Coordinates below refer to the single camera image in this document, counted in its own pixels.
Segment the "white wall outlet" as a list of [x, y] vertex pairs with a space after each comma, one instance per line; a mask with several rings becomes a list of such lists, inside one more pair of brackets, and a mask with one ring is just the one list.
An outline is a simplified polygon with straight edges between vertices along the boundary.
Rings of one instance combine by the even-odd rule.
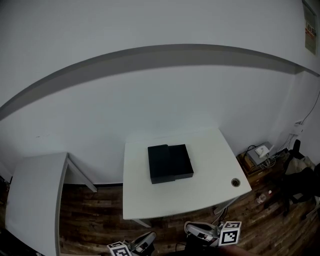
[[304, 130], [304, 125], [302, 121], [295, 122], [291, 128], [290, 134], [294, 136], [299, 136]]

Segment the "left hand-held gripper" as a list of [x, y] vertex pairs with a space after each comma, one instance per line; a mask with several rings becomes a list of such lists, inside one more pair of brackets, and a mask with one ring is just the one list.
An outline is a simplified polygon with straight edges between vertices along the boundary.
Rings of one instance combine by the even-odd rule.
[[151, 244], [156, 239], [154, 231], [139, 236], [135, 241], [118, 241], [108, 244], [107, 248], [112, 256], [150, 256]]

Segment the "brown cardboard box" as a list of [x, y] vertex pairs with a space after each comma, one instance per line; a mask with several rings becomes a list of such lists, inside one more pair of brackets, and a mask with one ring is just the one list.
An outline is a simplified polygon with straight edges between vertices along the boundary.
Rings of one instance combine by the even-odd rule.
[[254, 165], [245, 153], [239, 154], [236, 159], [251, 186], [256, 186], [261, 183], [264, 177], [268, 174], [266, 169], [262, 169], [260, 166]]

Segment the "grey electronics box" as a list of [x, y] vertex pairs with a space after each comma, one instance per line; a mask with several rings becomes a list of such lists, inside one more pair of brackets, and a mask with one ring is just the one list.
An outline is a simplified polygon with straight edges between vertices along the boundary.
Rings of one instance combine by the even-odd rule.
[[247, 153], [246, 153], [246, 156], [252, 161], [252, 163], [255, 165], [255, 166], [258, 166], [260, 164], [262, 164], [264, 161], [267, 160], [267, 158], [269, 157], [269, 154], [267, 154], [265, 157], [263, 158], [259, 158], [259, 156], [257, 155], [257, 153], [255, 152], [255, 149], [259, 146], [262, 146], [262, 145], [265, 145], [267, 148], [271, 148], [271, 144], [269, 142], [264, 142], [262, 143], [261, 145], [258, 145], [256, 146], [255, 148], [253, 149], [250, 149]]

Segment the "tan cloth on chair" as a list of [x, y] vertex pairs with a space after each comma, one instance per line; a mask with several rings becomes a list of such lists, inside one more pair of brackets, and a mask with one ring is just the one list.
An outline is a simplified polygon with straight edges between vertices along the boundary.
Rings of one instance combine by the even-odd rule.
[[293, 158], [288, 164], [285, 175], [300, 173], [305, 168], [310, 168], [314, 170], [315, 167], [316, 165], [310, 160], [308, 156], [305, 156], [302, 159]]

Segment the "black box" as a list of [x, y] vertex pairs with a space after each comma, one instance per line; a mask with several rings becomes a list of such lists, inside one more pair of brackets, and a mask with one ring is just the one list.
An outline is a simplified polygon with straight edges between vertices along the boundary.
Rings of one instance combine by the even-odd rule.
[[175, 181], [169, 146], [167, 144], [149, 146], [147, 151], [151, 183], [160, 184]]

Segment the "person's right forearm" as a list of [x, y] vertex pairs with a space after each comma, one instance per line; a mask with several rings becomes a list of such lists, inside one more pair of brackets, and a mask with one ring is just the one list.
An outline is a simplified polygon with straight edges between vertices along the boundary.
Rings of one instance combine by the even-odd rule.
[[236, 245], [228, 245], [219, 247], [222, 256], [257, 256], [254, 253], [244, 250]]

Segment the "green and red wall poster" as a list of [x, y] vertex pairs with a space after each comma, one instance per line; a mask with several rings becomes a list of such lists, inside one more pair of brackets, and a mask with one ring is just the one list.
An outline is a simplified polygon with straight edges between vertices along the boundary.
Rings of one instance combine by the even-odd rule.
[[306, 0], [302, 0], [305, 29], [305, 48], [313, 55], [317, 54], [317, 15]]

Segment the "plain white table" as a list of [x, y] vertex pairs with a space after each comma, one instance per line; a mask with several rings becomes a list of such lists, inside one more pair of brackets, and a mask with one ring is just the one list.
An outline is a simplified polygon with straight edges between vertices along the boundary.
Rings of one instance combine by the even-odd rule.
[[60, 256], [60, 206], [67, 169], [97, 192], [67, 152], [24, 158], [10, 183], [5, 228], [43, 256]]

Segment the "black plastic tray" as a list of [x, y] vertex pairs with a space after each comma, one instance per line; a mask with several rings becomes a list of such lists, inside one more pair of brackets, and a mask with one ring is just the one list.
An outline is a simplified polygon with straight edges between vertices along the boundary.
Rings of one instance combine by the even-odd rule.
[[170, 166], [175, 180], [192, 178], [194, 171], [186, 145], [171, 145], [168, 149], [170, 154]]

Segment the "black office chair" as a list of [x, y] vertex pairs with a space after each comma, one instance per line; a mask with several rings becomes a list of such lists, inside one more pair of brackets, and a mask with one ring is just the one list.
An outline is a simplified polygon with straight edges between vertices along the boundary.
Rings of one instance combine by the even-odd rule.
[[290, 203], [298, 204], [308, 201], [312, 197], [320, 198], [320, 163], [314, 168], [305, 167], [300, 172], [287, 174], [289, 165], [294, 160], [303, 160], [305, 157], [300, 153], [301, 141], [296, 140], [293, 148], [288, 151], [289, 157], [283, 164], [284, 173], [271, 182], [280, 189], [280, 192], [264, 203], [264, 208], [280, 200], [284, 201], [284, 216], [290, 211]]

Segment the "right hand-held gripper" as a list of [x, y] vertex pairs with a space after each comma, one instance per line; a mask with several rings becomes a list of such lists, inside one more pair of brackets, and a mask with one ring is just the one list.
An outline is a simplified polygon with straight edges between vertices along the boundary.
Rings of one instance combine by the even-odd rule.
[[184, 230], [186, 233], [198, 234], [197, 237], [203, 239], [208, 247], [220, 247], [236, 245], [239, 241], [241, 226], [241, 221], [220, 222], [218, 225], [187, 221], [184, 224]]

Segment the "white router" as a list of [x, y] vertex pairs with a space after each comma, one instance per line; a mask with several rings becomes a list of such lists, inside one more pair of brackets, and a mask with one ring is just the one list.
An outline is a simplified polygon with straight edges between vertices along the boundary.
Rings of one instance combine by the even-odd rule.
[[273, 149], [274, 145], [272, 145], [270, 148], [268, 148], [266, 145], [261, 145], [257, 147], [254, 151], [257, 153], [259, 158], [264, 158], [266, 155], [270, 153], [270, 151]]

